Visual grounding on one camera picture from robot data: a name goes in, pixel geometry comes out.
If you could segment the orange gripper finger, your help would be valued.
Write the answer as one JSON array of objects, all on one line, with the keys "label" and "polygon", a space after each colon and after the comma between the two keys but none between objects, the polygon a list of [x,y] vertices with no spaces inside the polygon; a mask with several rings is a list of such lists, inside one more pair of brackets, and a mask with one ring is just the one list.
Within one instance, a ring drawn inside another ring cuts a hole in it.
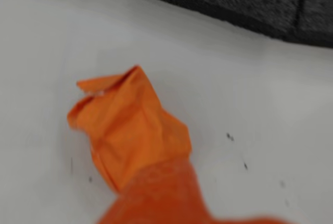
[{"label": "orange gripper finger", "polygon": [[272,217],[216,219],[207,210],[188,158],[141,170],[99,223],[283,223]]}]

